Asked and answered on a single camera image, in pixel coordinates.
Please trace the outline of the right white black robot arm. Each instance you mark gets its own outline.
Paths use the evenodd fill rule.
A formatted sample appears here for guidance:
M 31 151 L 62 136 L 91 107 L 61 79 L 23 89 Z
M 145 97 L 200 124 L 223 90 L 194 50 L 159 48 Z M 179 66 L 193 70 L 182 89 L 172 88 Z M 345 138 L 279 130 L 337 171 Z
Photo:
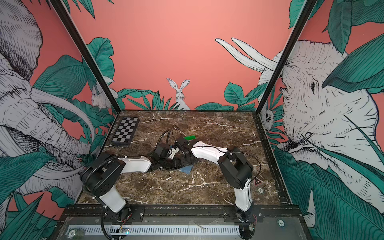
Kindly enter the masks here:
M 204 159 L 218 165 L 230 186 L 235 192 L 236 208 L 246 213 L 253 203 L 251 181 L 253 166 L 236 146 L 220 148 L 205 144 L 202 141 L 178 138 L 172 145 L 173 153 L 183 153 L 186 160 Z

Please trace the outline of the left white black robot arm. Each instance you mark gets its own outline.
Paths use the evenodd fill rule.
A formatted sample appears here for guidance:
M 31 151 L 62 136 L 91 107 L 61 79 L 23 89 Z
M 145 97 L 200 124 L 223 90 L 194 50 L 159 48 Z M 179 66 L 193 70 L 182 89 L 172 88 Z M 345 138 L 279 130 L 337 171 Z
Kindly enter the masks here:
M 104 152 L 81 171 L 83 192 L 94 197 L 103 207 L 115 214 L 129 214 L 129 204 L 118 192 L 115 184 L 125 173 L 146 173 L 155 170 L 173 170 L 182 167 L 175 157 L 179 149 L 160 143 L 154 150 L 139 157 Z

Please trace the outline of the green card tray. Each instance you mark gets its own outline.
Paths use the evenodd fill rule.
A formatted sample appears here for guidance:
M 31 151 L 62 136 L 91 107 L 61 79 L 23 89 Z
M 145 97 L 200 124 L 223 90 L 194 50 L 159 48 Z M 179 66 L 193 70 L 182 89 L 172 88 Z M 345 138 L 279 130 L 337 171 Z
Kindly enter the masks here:
M 185 140 L 190 141 L 196 139 L 195 135 L 184 137 Z

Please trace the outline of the blue card holder wallet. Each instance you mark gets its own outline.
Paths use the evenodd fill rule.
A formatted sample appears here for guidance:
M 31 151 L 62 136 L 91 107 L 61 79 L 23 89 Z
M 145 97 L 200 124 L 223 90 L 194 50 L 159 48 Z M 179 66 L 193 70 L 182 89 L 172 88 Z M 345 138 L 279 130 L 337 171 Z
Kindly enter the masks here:
M 194 165 L 185 166 L 179 169 L 180 172 L 190 174 Z

